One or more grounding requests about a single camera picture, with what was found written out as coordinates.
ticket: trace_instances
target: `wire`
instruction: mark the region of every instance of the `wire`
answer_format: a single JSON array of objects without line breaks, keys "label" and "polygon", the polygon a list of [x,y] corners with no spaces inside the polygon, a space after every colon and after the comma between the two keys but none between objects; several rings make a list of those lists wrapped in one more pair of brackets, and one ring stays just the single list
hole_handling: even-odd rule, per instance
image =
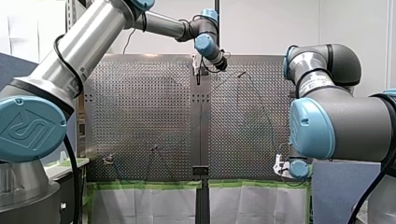
[{"label": "wire", "polygon": [[306,178],[305,178],[305,179],[303,179],[303,181],[299,182],[298,184],[292,185],[291,183],[286,182],[285,178],[283,178],[282,175],[280,176],[280,178],[282,179],[282,182],[284,184],[286,184],[287,186],[291,186],[291,187],[300,187],[301,185],[303,185],[306,182]]},{"label": "wire", "polygon": [[257,96],[259,97],[260,103],[262,104],[262,112],[263,112],[264,116],[267,118],[267,120],[268,120],[268,122],[270,124],[270,128],[271,128],[271,144],[272,144],[273,151],[275,151],[274,125],[273,125],[273,123],[271,121],[270,116],[268,115],[267,110],[264,107],[264,101],[262,100],[262,96],[260,95],[259,91],[256,89],[256,87],[254,85],[254,82],[251,79],[251,76],[250,76],[249,73],[247,73],[247,77],[250,80],[251,87],[256,92]]},{"label": "wire", "polygon": [[128,45],[129,45],[129,41],[131,40],[131,36],[134,34],[135,31],[136,31],[136,28],[134,28],[134,29],[132,30],[132,32],[129,34],[128,40],[126,41],[124,50],[122,51],[122,54],[125,54],[125,50],[126,50],[126,48],[128,47]]},{"label": "wire", "polygon": [[145,33],[146,29],[148,28],[148,18],[146,16],[146,12],[145,11],[143,11],[143,13],[142,13],[142,20],[143,20],[142,32]]},{"label": "wire", "polygon": [[197,74],[197,86],[201,85],[201,66],[204,62],[204,57],[201,57],[201,62],[199,63],[198,74]]},{"label": "wire", "polygon": [[66,147],[67,154],[70,158],[70,163],[72,165],[72,174],[73,174],[73,182],[74,182],[74,213],[73,213],[73,224],[78,224],[79,220],[79,205],[81,200],[79,198],[79,175],[78,175],[78,166],[76,157],[70,144],[69,138],[67,135],[64,137],[64,145]]},{"label": "wire", "polygon": [[[206,99],[209,98],[209,97],[213,94],[213,92],[215,92],[221,85],[223,85],[225,82],[227,82],[231,77],[233,77],[233,74],[229,75],[226,79],[224,79],[224,81],[222,81],[219,85],[217,85],[217,86],[207,95]],[[153,152],[154,152],[154,150],[157,151],[157,152],[159,152],[159,154],[161,154],[160,150],[164,150],[165,148],[172,147],[172,146],[177,146],[177,145],[181,144],[182,142],[186,141],[189,137],[191,137],[191,135],[192,135],[192,133],[193,133],[193,131],[194,131],[195,129],[197,129],[198,127],[201,126],[202,118],[203,118],[203,116],[204,116],[203,104],[204,104],[204,101],[201,102],[199,120],[198,120],[197,123],[191,128],[191,131],[190,131],[188,134],[186,134],[180,141],[177,141],[176,143],[171,144],[171,145],[169,145],[169,146],[163,146],[163,147],[157,147],[157,146],[155,146],[155,147],[153,147],[153,148],[150,150],[150,156],[149,156],[149,159],[148,159],[148,165],[147,165],[147,170],[146,170],[146,176],[145,176],[145,178],[144,178],[145,180],[148,180],[148,179],[149,179],[149,175],[150,175],[150,171],[151,171],[151,164],[152,164],[152,160],[153,160]],[[165,165],[165,168],[168,167],[167,164],[166,164],[166,162],[165,162],[165,160],[163,159],[163,156],[160,155],[160,157],[162,157],[162,161],[163,161],[163,164]],[[169,175],[171,176],[171,178],[173,178],[172,173],[170,172],[169,168],[166,168],[166,169],[168,170],[167,172],[169,173]]]},{"label": "wire", "polygon": [[79,223],[82,224],[82,207],[83,207],[83,198],[84,198],[84,185],[85,185],[85,180],[86,180],[86,176],[87,176],[87,170],[85,168],[83,168],[83,170],[81,171],[81,190],[80,190],[80,206],[79,206]]},{"label": "wire", "polygon": [[56,55],[58,55],[59,60],[61,60],[61,62],[64,64],[64,66],[67,67],[67,69],[69,69],[69,71],[75,76],[76,80],[77,80],[77,84],[78,84],[78,92],[75,95],[75,97],[79,96],[82,93],[82,90],[84,89],[84,82],[82,81],[81,77],[78,75],[78,73],[76,72],[76,69],[73,68],[73,66],[68,63],[65,59],[64,56],[62,56],[61,52],[59,51],[59,40],[61,40],[64,37],[64,35],[59,35],[58,37],[56,37],[55,41],[53,42],[53,50],[55,51]]}]

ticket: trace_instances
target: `green tape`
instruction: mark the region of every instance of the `green tape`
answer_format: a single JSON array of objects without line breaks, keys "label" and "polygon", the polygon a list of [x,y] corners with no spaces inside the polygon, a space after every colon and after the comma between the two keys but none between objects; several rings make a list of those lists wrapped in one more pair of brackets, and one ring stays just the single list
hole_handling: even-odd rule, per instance
[{"label": "green tape", "polygon": [[147,182],[118,180],[89,183],[88,188],[99,189],[200,189],[201,181]]},{"label": "green tape", "polygon": [[[77,159],[77,164],[83,163],[84,161],[87,161],[87,160],[88,159],[86,159],[86,158],[79,158],[79,159]],[[45,167],[49,167],[49,166],[56,165],[56,164],[58,164],[58,162],[53,161],[53,162],[47,163],[45,165]],[[59,165],[60,166],[72,166],[70,161],[62,161],[61,163],[59,163]]]},{"label": "green tape", "polygon": [[251,186],[259,188],[272,188],[272,189],[308,189],[310,186],[309,182],[306,182],[300,186],[291,186],[296,183],[284,183],[277,181],[265,181],[265,180],[209,180],[209,187],[214,188],[240,188],[242,186]]}]

